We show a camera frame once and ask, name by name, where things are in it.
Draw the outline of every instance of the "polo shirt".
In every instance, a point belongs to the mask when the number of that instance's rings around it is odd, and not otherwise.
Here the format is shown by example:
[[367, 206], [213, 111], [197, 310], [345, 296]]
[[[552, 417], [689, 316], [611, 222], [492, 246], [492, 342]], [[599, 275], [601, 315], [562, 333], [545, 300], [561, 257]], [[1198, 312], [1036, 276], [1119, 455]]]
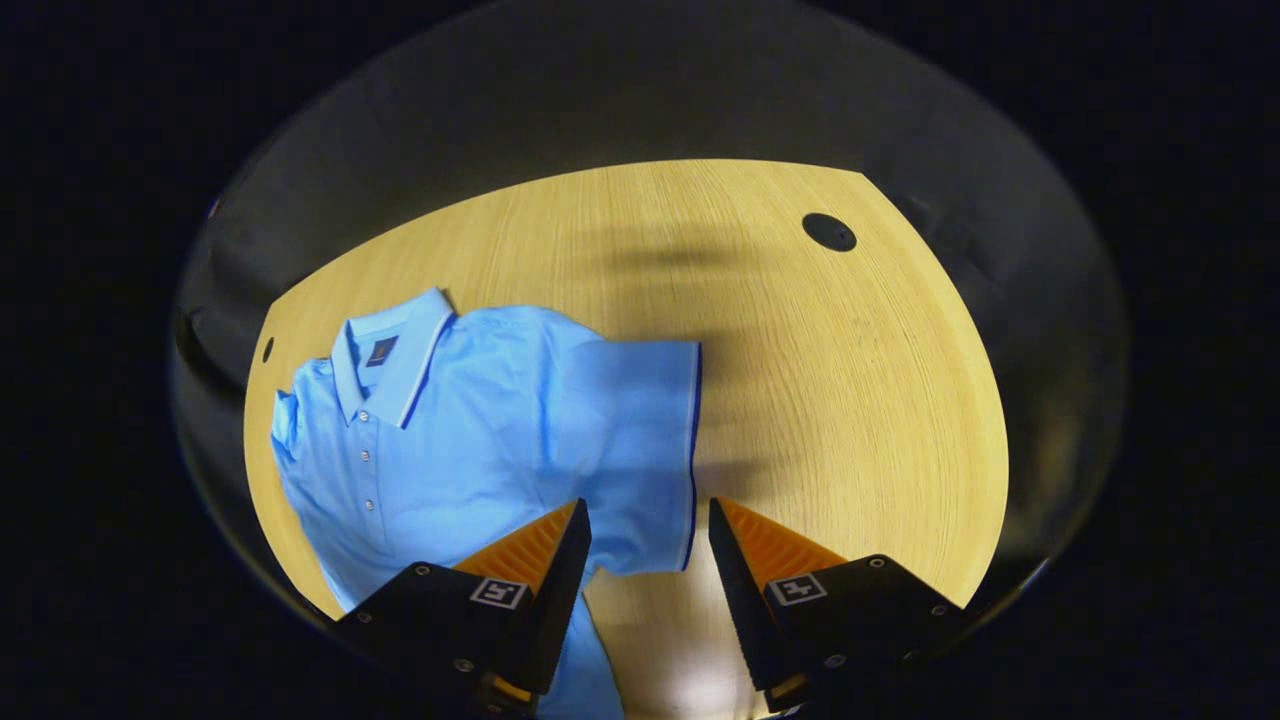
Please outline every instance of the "polo shirt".
[[581, 589], [599, 568], [687, 565], [700, 377], [699, 343], [608, 342], [529, 305], [458, 316], [431, 288], [343, 323], [276, 393], [271, 447], [348, 612], [584, 498], [591, 547], [539, 717], [621, 719]]

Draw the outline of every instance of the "wood grain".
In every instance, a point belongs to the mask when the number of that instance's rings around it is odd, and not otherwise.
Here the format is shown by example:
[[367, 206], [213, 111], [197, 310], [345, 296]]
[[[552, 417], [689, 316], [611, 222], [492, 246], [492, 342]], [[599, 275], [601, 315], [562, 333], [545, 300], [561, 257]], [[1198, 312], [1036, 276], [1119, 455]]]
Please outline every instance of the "wood grain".
[[[808, 213], [844, 220], [858, 247], [815, 243], [800, 224]], [[980, 338], [932, 252], [858, 173], [682, 160], [557, 176], [444, 208], [271, 306], [250, 375], [244, 459], [271, 548], [330, 616], [340, 610], [270, 452], [273, 393], [329, 354], [346, 318], [433, 286], [460, 314], [532, 304], [609, 340], [704, 343], [689, 570], [602, 573], [588, 588], [628, 716], [764, 711], [707, 542], [710, 496], [850, 559], [888, 553], [961, 606], [982, 580], [1007, 492], [1004, 415]]]

